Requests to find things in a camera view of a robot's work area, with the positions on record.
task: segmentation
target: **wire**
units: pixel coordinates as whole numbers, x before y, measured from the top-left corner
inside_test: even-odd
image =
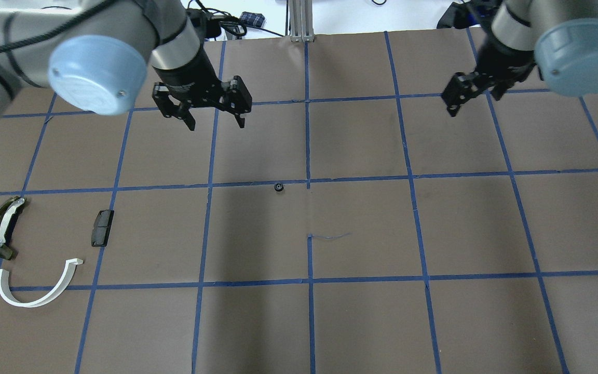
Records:
[[[279,33],[276,33],[275,31],[271,31],[271,30],[267,30],[267,29],[263,29],[263,28],[258,28],[258,26],[248,26],[249,29],[256,29],[256,30],[261,30],[261,31],[266,31],[270,34],[274,34],[274,35],[278,35],[278,36],[285,36],[285,35],[281,35]]]
[[[204,5],[202,5],[202,2],[200,2],[200,0],[195,0],[195,2],[197,3],[197,6],[200,7],[200,9],[207,11],[207,8],[204,7]]]
[[[59,5],[50,5],[49,7],[42,7],[41,9],[50,9],[50,8],[57,8],[57,9],[68,9],[68,10],[72,10],[71,8],[68,8],[68,7],[60,7]]]
[[[22,47],[27,47],[29,45],[34,45],[34,44],[41,43],[43,41],[50,40],[53,37],[59,35],[60,33],[63,33],[64,31],[67,31],[71,28],[74,28],[81,22],[84,22],[87,19],[90,19],[91,17],[95,16],[96,14],[99,14],[100,12],[107,9],[108,7],[110,7],[111,5],[113,5],[116,2],[117,2],[117,0],[104,0],[103,2],[98,3],[97,5],[85,10],[84,12],[81,12],[80,14],[76,15],[75,17],[69,19],[67,22],[60,24],[59,26],[48,31],[45,34],[31,36],[29,38],[26,38],[26,39],[23,39],[20,41],[16,41],[13,43],[2,44],[2,45],[0,45],[0,53],[8,52],[10,50],[19,49]]]
[[[290,35],[290,2],[285,2],[285,36]]]
[[[206,11],[210,12],[211,14],[223,14],[229,17],[233,17],[233,15],[230,12],[225,12],[224,10],[218,10],[218,9],[214,9],[214,8],[206,8]]]
[[[243,23],[239,18],[233,16],[226,16],[223,20],[219,21],[219,24],[225,31],[234,35],[234,36],[244,36],[248,33],[249,29],[245,23]]]

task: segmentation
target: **small wire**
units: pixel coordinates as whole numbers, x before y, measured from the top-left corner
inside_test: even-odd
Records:
[[[271,30],[267,30],[267,29],[263,29],[263,28],[258,28],[258,26],[250,26],[249,25],[248,28],[249,29],[261,30],[261,31],[266,31],[266,32],[268,32],[270,34],[278,35],[278,36],[281,36],[281,37],[285,36],[285,35],[281,35],[279,33],[276,33],[275,31],[271,31]]]
[[[321,235],[313,235],[313,234],[309,234],[308,236],[310,237],[318,237],[320,239],[325,239],[325,240],[334,240],[334,239],[340,239],[341,237],[345,237],[348,235],[352,235],[351,232],[347,232],[346,234],[343,235],[337,235],[337,236],[321,236]]]
[[[224,10],[218,10],[218,9],[214,9],[214,8],[206,8],[206,11],[210,12],[211,14],[223,14],[228,17],[233,17],[233,15],[230,12],[225,12]]]

